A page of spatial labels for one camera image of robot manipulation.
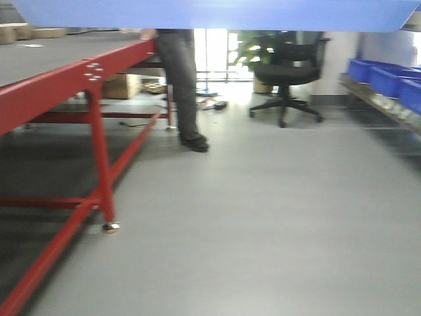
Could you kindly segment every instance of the green leaves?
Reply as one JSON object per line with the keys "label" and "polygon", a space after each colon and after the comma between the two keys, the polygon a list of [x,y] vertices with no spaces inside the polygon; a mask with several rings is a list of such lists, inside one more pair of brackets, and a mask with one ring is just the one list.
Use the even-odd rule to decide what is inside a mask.
{"label": "green leaves", "polygon": [[254,71],[257,63],[269,63],[273,52],[274,36],[278,31],[230,31],[237,33],[237,57],[231,65],[242,64]]}

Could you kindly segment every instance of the chair backrest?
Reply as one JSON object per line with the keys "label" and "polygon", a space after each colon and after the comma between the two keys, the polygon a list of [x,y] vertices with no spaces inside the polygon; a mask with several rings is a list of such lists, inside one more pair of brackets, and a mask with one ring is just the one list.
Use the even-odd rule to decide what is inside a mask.
{"label": "chair backrest", "polygon": [[291,62],[300,66],[321,68],[324,60],[323,32],[281,31],[274,38],[271,64],[284,65]]}

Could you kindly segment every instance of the black shoe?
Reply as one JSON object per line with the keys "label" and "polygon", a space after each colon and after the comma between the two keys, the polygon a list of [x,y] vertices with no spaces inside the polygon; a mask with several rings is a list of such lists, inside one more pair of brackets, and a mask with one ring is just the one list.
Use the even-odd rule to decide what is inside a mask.
{"label": "black shoe", "polygon": [[208,151],[209,144],[206,142],[207,138],[204,135],[200,135],[194,140],[187,140],[181,134],[178,136],[180,138],[180,143],[183,146],[190,148],[193,151],[198,151],[199,153],[204,153]]}

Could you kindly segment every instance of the chair base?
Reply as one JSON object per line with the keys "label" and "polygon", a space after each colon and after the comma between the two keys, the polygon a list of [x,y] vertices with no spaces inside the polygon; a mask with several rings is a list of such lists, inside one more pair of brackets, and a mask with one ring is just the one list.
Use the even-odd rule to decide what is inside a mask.
{"label": "chair base", "polygon": [[285,123],[285,115],[287,113],[287,108],[292,107],[294,109],[300,110],[302,112],[310,113],[316,115],[317,122],[323,122],[324,117],[318,112],[308,107],[308,103],[305,101],[294,100],[291,98],[289,92],[283,90],[281,93],[278,94],[279,99],[271,99],[266,101],[261,105],[257,105],[255,107],[251,107],[249,109],[249,117],[255,117],[255,113],[253,111],[260,110],[260,109],[268,109],[270,107],[280,107],[280,115],[278,118],[278,126],[281,128],[285,128],[287,124]]}

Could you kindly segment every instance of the blue plastic bin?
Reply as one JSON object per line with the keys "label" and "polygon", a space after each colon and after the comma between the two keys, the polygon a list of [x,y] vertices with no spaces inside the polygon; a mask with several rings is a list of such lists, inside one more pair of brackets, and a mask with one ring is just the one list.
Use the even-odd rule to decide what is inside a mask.
{"label": "blue plastic bin", "polygon": [[367,84],[370,81],[370,69],[372,67],[406,69],[405,66],[401,65],[354,58],[349,61],[347,75],[358,82]]}
{"label": "blue plastic bin", "polygon": [[402,79],[411,78],[421,78],[421,71],[374,67],[370,71],[370,87],[386,97],[398,97]]}
{"label": "blue plastic bin", "polygon": [[421,79],[403,79],[399,103],[421,115]]}

